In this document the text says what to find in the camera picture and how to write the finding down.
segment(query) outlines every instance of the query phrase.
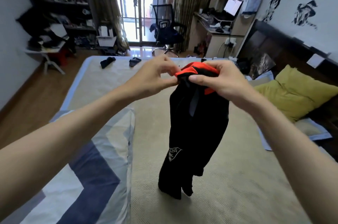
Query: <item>geometric patterned quilt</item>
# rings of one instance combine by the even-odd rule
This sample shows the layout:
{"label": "geometric patterned quilt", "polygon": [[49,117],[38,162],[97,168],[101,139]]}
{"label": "geometric patterned quilt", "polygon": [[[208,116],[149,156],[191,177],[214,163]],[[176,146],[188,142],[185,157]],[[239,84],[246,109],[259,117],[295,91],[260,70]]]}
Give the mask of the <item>geometric patterned quilt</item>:
{"label": "geometric patterned quilt", "polygon": [[[69,112],[57,112],[50,122]],[[1,224],[130,223],[134,127],[133,109],[122,109],[39,193]]]}

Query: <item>chair base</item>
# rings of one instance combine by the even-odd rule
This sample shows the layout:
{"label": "chair base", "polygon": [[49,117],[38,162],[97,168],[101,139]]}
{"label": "chair base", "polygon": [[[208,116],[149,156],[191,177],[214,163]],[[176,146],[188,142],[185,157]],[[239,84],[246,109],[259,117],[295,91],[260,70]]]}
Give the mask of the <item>chair base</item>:
{"label": "chair base", "polygon": [[163,54],[167,54],[168,52],[172,52],[176,56],[178,56],[177,53],[175,51],[173,51],[175,48],[171,48],[170,45],[166,45],[165,47],[162,47],[162,48],[155,48],[155,49],[153,49],[152,55],[155,55],[155,50],[157,50],[157,49],[161,49],[161,50],[165,51]]}

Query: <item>hand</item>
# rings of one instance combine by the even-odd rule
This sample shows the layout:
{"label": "hand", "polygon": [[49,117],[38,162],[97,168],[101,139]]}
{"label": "hand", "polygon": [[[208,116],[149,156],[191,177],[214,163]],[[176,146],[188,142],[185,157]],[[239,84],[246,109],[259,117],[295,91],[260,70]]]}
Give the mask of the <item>hand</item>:
{"label": "hand", "polygon": [[147,61],[141,69],[126,83],[135,100],[159,93],[161,90],[177,85],[177,78],[161,78],[162,73],[173,76],[181,69],[166,55],[160,55]]}
{"label": "hand", "polygon": [[189,81],[212,88],[220,96],[232,101],[239,108],[247,111],[247,103],[256,95],[260,95],[244,78],[236,65],[229,60],[205,61],[205,64],[216,68],[218,77],[191,75]]}

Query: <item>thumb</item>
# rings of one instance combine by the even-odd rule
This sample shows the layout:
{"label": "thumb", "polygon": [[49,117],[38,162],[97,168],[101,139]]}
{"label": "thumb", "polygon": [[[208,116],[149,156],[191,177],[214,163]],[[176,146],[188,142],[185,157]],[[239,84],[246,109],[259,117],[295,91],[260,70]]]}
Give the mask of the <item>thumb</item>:
{"label": "thumb", "polygon": [[189,76],[189,81],[210,88],[213,88],[215,86],[215,77],[208,77],[200,74],[194,74]]}
{"label": "thumb", "polygon": [[168,79],[161,79],[160,88],[161,90],[175,86],[178,84],[177,77],[171,77]]}

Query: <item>beige mat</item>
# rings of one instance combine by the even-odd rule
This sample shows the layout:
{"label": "beige mat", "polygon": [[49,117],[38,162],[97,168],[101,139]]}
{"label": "beige mat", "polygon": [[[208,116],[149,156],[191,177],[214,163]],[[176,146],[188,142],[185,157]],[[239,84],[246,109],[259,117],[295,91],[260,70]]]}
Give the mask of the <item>beige mat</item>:
{"label": "beige mat", "polygon": [[[91,61],[69,109],[99,98],[141,66],[130,69],[127,59],[117,59],[101,70],[100,60]],[[179,65],[192,61],[181,59]],[[192,196],[175,200],[161,193],[157,182],[169,146],[169,96],[173,90],[133,104],[132,224],[309,222],[274,154],[263,149],[255,122],[232,104],[228,128],[203,176],[194,177]]]}

